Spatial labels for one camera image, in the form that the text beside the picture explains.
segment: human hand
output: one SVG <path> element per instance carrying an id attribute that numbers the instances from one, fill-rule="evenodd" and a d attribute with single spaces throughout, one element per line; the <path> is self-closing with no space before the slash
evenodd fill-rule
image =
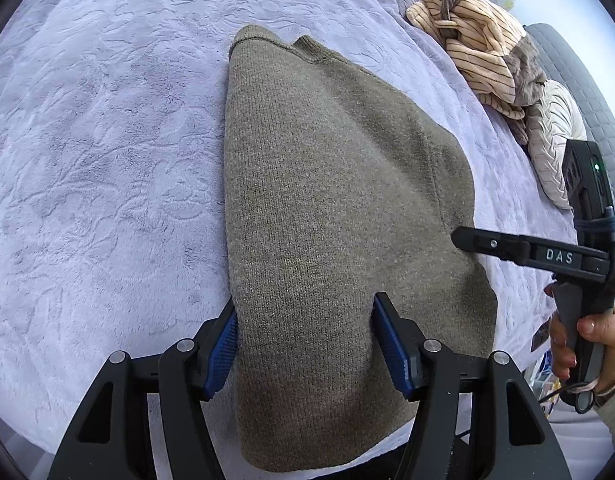
<path id="1" fill-rule="evenodd" d="M 552 296 L 551 285 L 545 288 L 545 293 Z M 606 346 L 603 368 L 595 388 L 598 392 L 604 392 L 615 384 L 615 306 L 605 314 L 593 314 L 581 318 L 577 329 L 587 341 Z M 576 366 L 576 355 L 566 346 L 567 330 L 557 313 L 550 321 L 549 335 L 553 357 L 552 373 L 565 381 L 570 376 L 570 368 Z"/>

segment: fingernail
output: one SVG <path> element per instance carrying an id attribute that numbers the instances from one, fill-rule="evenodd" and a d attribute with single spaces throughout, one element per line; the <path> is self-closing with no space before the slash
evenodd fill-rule
<path id="1" fill-rule="evenodd" d="M 591 335 L 594 332 L 594 322 L 588 319 L 582 319 L 578 322 L 578 329 L 582 335 Z"/>

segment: silver pivot bolt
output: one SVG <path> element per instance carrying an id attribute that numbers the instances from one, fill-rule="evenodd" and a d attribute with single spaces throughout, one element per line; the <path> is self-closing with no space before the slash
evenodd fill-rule
<path id="1" fill-rule="evenodd" d="M 181 339 L 176 344 L 176 349 L 179 352 L 189 352 L 194 348 L 194 341 L 192 339 Z"/>
<path id="2" fill-rule="evenodd" d="M 436 339 L 427 339 L 425 343 L 423 343 L 423 348 L 425 348 L 428 352 L 439 352 L 443 345 L 441 345 L 440 341 L 436 341 Z"/>
<path id="3" fill-rule="evenodd" d="M 494 352 L 494 360 L 499 365 L 506 365 L 510 362 L 510 356 L 508 356 L 505 352 Z"/>
<path id="4" fill-rule="evenodd" d="M 125 352 L 123 350 L 116 350 L 110 355 L 110 363 L 117 365 L 125 360 Z"/>

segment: cream knitted pillow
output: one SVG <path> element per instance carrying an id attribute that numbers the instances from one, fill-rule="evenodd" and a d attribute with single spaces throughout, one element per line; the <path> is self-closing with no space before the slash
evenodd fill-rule
<path id="1" fill-rule="evenodd" d="M 541 186 L 557 207 L 569 209 L 561 167 L 567 139 L 587 138 L 581 111 L 569 90 L 549 79 L 541 100 L 526 108 L 526 122 L 527 149 Z"/>

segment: person's arm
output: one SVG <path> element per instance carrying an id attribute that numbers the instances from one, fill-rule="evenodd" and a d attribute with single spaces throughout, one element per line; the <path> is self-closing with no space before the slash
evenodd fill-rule
<path id="1" fill-rule="evenodd" d="M 545 293 L 552 295 L 550 286 L 545 289 Z M 580 319 L 577 329 L 588 341 L 603 343 L 606 346 L 603 369 L 596 386 L 596 411 L 612 434 L 612 442 L 615 445 L 615 307 L 605 314 L 595 314 Z M 576 365 L 576 355 L 565 345 L 567 331 L 558 314 L 552 316 L 550 338 L 553 355 L 552 373 L 565 381 L 570 376 L 570 368 Z"/>

